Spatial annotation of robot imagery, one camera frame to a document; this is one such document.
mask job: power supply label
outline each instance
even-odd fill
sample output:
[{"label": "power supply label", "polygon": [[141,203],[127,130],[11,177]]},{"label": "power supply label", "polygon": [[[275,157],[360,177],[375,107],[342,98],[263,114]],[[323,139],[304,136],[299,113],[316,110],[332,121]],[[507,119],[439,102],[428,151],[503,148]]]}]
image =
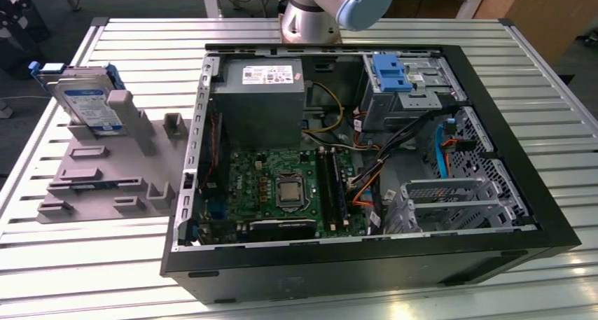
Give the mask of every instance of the power supply label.
[{"label": "power supply label", "polygon": [[108,97],[103,90],[65,90],[64,96],[89,129],[105,135],[117,133],[123,122],[107,104]]},{"label": "power supply label", "polygon": [[292,66],[246,66],[243,84],[292,84]]}]

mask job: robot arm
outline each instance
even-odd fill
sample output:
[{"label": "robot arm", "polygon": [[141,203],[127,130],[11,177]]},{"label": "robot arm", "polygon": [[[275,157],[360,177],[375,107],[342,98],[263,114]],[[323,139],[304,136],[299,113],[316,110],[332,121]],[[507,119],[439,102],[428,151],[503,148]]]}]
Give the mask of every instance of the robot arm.
[{"label": "robot arm", "polygon": [[282,33],[291,43],[334,43],[338,26],[362,31],[378,21],[392,0],[288,0]]}]

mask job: metal table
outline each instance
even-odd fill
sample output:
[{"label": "metal table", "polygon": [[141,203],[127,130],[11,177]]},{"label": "metal table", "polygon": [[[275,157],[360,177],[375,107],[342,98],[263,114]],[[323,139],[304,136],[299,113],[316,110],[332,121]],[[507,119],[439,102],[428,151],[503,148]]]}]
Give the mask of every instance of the metal table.
[{"label": "metal table", "polygon": [[[595,319],[598,125],[518,30],[494,20],[383,20],[343,38],[463,47],[583,244],[476,286],[204,306],[157,274],[165,217],[35,222],[71,137],[51,101],[0,194],[0,317]],[[72,64],[111,60],[151,118],[189,117],[209,42],[279,42],[278,22],[112,19],[89,28]]]}]

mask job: cpu socket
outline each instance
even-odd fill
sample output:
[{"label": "cpu socket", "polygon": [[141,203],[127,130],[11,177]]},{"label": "cpu socket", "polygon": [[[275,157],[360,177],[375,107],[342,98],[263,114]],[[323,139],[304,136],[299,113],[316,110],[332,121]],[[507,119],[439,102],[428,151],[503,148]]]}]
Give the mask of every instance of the cpu socket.
[{"label": "cpu socket", "polygon": [[303,177],[296,173],[280,173],[275,178],[276,206],[283,211],[292,213],[304,208]]}]

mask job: motherboard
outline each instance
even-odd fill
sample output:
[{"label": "motherboard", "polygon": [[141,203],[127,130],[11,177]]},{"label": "motherboard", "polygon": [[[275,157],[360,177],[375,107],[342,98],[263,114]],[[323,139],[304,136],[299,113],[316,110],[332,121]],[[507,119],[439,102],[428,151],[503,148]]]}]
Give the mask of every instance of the motherboard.
[{"label": "motherboard", "polygon": [[352,207],[347,197],[354,175],[344,149],[233,152],[228,197],[207,204],[213,241],[364,235],[360,207]]}]

